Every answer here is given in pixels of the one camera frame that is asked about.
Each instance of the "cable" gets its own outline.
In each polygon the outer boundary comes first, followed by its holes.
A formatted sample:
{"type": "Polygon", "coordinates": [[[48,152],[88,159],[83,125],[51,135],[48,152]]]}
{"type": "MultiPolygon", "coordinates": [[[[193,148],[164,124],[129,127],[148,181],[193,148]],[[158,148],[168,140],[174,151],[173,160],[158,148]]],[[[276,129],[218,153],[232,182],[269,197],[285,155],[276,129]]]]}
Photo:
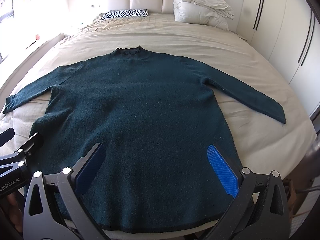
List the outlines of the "cable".
{"type": "Polygon", "coordinates": [[[309,188],[305,188],[305,189],[296,189],[296,193],[297,194],[307,193],[307,192],[312,192],[312,191],[316,191],[316,190],[320,190],[320,186],[309,187],[309,188]]]}

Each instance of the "dark green sweater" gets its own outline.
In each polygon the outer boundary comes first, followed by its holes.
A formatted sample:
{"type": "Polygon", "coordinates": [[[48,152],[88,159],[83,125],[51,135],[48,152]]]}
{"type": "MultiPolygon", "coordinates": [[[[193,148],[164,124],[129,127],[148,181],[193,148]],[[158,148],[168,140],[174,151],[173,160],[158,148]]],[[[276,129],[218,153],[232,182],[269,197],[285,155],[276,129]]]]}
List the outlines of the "dark green sweater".
{"type": "Polygon", "coordinates": [[[219,218],[232,200],[207,160],[210,144],[241,167],[208,85],[286,123],[276,101],[238,79],[141,47],[58,67],[8,97],[3,113],[51,91],[31,128],[44,136],[31,171],[57,173],[101,142],[106,160],[81,197],[97,223],[131,233],[176,231],[219,218]]]}

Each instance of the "textured blue pad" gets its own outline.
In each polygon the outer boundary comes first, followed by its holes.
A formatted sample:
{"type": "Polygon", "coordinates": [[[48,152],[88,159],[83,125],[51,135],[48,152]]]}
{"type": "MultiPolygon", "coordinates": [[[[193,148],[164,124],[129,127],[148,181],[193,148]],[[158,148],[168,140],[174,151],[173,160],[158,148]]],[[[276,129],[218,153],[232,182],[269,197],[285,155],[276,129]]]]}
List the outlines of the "textured blue pad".
{"type": "Polygon", "coordinates": [[[83,195],[87,192],[105,158],[106,147],[101,144],[75,177],[74,192],[76,195],[83,195]]]}
{"type": "Polygon", "coordinates": [[[11,140],[13,137],[14,137],[13,128],[9,128],[8,130],[0,134],[0,147],[5,143],[7,143],[9,140],[11,140]]]}
{"type": "Polygon", "coordinates": [[[213,145],[208,147],[207,156],[225,191],[235,198],[239,192],[238,179],[229,165],[213,145]]]}

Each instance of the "bed sheet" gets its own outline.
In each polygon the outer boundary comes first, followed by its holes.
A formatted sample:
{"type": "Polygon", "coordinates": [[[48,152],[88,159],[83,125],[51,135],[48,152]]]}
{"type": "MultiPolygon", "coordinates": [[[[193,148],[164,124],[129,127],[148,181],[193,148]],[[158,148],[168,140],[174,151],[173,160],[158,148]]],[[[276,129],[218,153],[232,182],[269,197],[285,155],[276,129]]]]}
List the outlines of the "bed sheet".
{"type": "MultiPolygon", "coordinates": [[[[213,89],[232,133],[243,166],[255,173],[279,171],[282,178],[300,162],[316,138],[306,111],[275,68],[237,35],[211,26],[174,21],[173,15],[98,21],[66,37],[44,55],[12,94],[61,65],[70,65],[112,52],[135,48],[190,57],[217,68],[273,98],[284,109],[287,124],[258,113],[213,89]]],[[[0,132],[13,127],[16,136],[1,147],[12,153],[29,137],[31,126],[45,113],[46,93],[6,115],[0,132]]]]}

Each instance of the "white wardrobe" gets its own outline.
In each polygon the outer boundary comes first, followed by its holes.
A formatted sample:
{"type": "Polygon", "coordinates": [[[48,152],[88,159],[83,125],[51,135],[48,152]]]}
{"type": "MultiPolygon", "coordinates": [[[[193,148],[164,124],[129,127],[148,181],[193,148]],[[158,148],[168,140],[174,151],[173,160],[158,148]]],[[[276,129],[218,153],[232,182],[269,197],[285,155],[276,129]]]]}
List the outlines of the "white wardrobe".
{"type": "Polygon", "coordinates": [[[244,0],[238,34],[286,79],[309,116],[320,105],[320,25],[305,0],[244,0]]]}

